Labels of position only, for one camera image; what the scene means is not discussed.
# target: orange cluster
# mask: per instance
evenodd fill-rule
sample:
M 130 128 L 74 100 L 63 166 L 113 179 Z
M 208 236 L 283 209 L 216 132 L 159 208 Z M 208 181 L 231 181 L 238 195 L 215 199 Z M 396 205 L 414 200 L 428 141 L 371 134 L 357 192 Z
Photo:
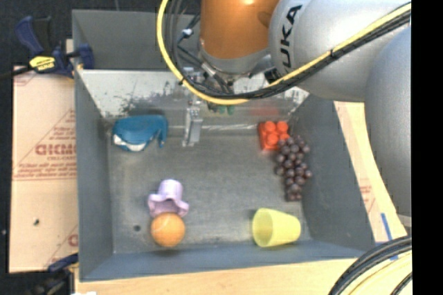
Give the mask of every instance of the orange cluster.
M 289 138 L 288 129 L 288 123 L 283 120 L 259 123 L 258 134 L 262 150 L 278 150 L 278 141 Z

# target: cardboard sheet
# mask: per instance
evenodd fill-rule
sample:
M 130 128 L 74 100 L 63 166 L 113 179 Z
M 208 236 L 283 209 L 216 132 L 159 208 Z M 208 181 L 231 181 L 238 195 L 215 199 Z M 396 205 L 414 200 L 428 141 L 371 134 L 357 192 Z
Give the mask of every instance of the cardboard sheet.
M 9 271 L 37 271 L 78 250 L 74 82 L 14 79 Z

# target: blue plastic object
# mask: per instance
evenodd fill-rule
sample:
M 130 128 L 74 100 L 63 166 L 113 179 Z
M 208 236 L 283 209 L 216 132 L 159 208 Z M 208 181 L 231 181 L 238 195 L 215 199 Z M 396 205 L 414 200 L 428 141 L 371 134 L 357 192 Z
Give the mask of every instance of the blue plastic object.
M 33 17 L 27 16 L 15 26 L 15 35 L 19 41 L 30 50 L 31 58 L 45 53 L 44 45 L 39 41 L 34 24 Z M 46 36 L 44 41 L 46 46 L 48 46 L 49 44 L 46 43 L 48 38 Z M 94 56 L 88 44 L 80 44 L 76 51 L 68 54 L 62 50 L 61 46 L 56 46 L 54 49 L 51 49 L 51 52 L 48 50 L 46 50 L 46 55 L 51 55 L 54 58 L 54 66 L 35 69 L 38 73 L 56 73 L 73 78 L 73 65 L 69 58 L 74 56 L 81 57 L 85 69 L 94 68 Z
M 155 138 L 161 148 L 168 135 L 168 121 L 162 115 L 121 118 L 115 122 L 112 135 L 114 144 L 126 151 L 143 151 Z
M 15 35 L 18 40 L 30 50 L 31 57 L 35 57 L 43 53 L 44 48 L 40 44 L 33 28 L 33 18 L 31 16 L 24 17 L 15 26 Z

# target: blue toy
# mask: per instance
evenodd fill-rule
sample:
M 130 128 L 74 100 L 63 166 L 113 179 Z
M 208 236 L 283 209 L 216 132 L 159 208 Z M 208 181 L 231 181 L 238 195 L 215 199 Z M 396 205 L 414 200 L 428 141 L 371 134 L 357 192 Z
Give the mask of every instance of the blue toy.
M 163 147 L 168 135 L 168 121 L 162 115 L 130 116 L 117 120 L 112 129 L 113 142 L 123 150 L 143 151 L 157 138 Z

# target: yellow cable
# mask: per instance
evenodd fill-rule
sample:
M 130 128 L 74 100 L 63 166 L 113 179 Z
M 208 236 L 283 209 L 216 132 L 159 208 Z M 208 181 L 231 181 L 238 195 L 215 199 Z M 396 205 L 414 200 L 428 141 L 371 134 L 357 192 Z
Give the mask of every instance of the yellow cable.
M 165 14 L 166 5 L 168 4 L 169 0 L 162 0 L 159 8 L 159 13 L 157 17 L 157 41 L 159 43 L 160 52 L 163 56 L 163 59 L 165 60 L 167 66 L 175 74 L 179 82 L 183 82 L 183 85 L 187 87 L 193 94 L 196 96 L 207 100 L 208 102 L 215 103 L 217 105 L 238 105 L 242 103 L 246 103 L 249 101 L 249 99 L 244 98 L 238 98 L 238 99 L 226 99 L 226 98 L 215 98 L 212 96 L 208 96 L 207 94 L 204 94 L 203 92 L 199 91 L 198 89 L 195 89 L 189 82 L 187 82 L 183 75 L 181 74 L 180 70 L 174 65 L 172 62 L 170 56 L 168 55 L 168 51 L 166 50 L 165 43 L 163 41 L 163 34 L 162 34 L 162 26 L 163 26 L 163 16 Z M 351 44 L 352 42 L 355 42 L 356 40 L 362 38 L 364 35 L 367 35 L 368 33 L 371 33 L 374 29 L 377 29 L 378 27 L 382 26 L 386 22 L 390 21 L 391 19 L 394 19 L 396 16 L 401 15 L 402 13 L 407 12 L 411 8 L 411 3 L 406 4 L 405 6 L 402 6 L 401 8 L 389 13 L 388 15 L 376 20 L 363 30 L 360 30 L 355 35 L 351 36 L 349 39 L 345 40 L 344 42 L 340 43 L 339 45 L 335 46 L 332 49 L 332 52 L 338 51 L 341 48 Z M 324 59 L 329 57 L 331 51 L 328 51 L 326 53 L 323 53 L 322 55 L 318 56 L 316 59 L 302 65 L 298 69 L 286 74 L 282 78 L 279 78 L 278 80 L 272 82 L 268 85 L 268 87 L 275 86 L 277 84 L 280 84 L 281 82 L 284 82 L 285 80 L 288 80 L 289 78 L 293 78 L 297 76 L 298 74 L 305 72 L 307 69 L 310 69 L 311 67 L 315 66 L 316 64 L 322 62 Z
M 375 288 L 392 291 L 412 271 L 412 251 L 399 255 L 396 260 L 385 260 L 369 268 L 344 289 L 341 295 L 379 294 Z
M 169 69 L 175 74 L 179 82 L 183 81 L 183 85 L 187 87 L 193 94 L 196 96 L 199 96 L 200 98 L 207 100 L 209 102 L 213 102 L 218 105 L 237 105 L 247 102 L 247 99 L 221 99 L 221 98 L 214 98 L 211 96 L 207 96 L 206 94 L 200 92 L 199 90 L 195 89 L 190 83 L 188 83 L 186 80 L 183 79 L 183 75 L 181 72 L 176 68 L 172 60 L 170 59 L 168 52 L 165 47 L 165 43 L 163 41 L 162 36 L 162 26 L 163 26 L 163 16 L 165 14 L 166 5 L 169 2 L 169 0 L 162 0 L 159 8 L 159 14 L 157 17 L 157 41 L 159 43 L 160 52 L 163 56 L 163 59 L 166 61 L 167 66 Z

